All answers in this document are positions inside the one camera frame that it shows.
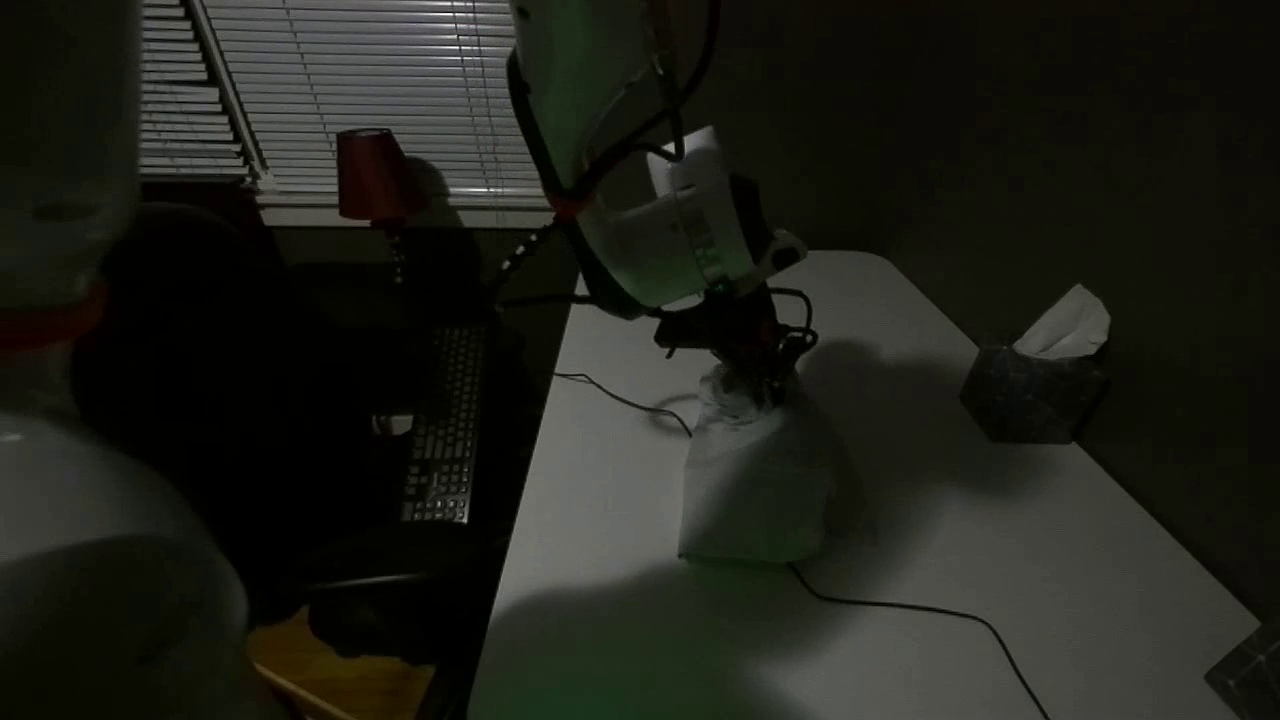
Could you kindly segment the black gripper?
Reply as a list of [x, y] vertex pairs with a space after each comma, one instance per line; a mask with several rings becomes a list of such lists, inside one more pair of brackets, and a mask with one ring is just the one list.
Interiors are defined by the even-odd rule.
[[724, 364], [724, 386], [746, 399], [778, 399], [804, 350], [816, 346], [812, 320], [777, 317], [778, 289], [710, 289], [697, 307], [661, 312], [656, 345], [665, 350], [705, 346]]

